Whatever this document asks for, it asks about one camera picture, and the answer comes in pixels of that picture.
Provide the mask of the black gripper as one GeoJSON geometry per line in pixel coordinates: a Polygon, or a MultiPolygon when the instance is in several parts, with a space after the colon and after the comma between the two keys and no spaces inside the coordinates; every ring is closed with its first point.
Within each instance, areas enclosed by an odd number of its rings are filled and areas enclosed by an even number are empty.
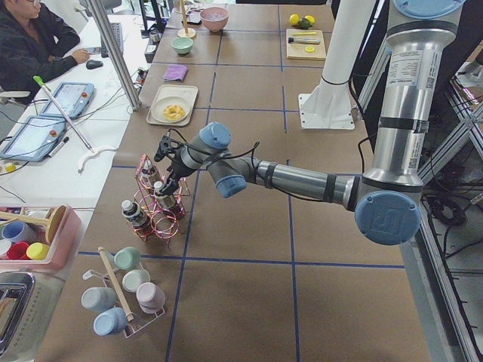
{"type": "Polygon", "coordinates": [[[171,160],[168,168],[168,177],[161,188],[161,195],[173,195],[179,189],[179,182],[182,178],[188,177],[195,172],[194,169],[186,166],[181,160],[176,158],[171,160]]]}

